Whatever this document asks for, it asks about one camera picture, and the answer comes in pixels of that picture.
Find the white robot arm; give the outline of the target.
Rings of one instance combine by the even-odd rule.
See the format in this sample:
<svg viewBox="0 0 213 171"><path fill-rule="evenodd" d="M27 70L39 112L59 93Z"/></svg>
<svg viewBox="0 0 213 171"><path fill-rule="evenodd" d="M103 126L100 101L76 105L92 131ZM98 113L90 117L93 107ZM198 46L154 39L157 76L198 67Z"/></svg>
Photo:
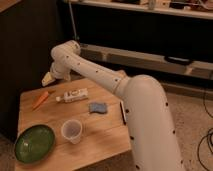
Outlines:
<svg viewBox="0 0 213 171"><path fill-rule="evenodd" d="M132 155L137 171L186 171L165 91L148 75L129 77L80 56L71 40L51 49L52 79L74 70L124 103Z"/></svg>

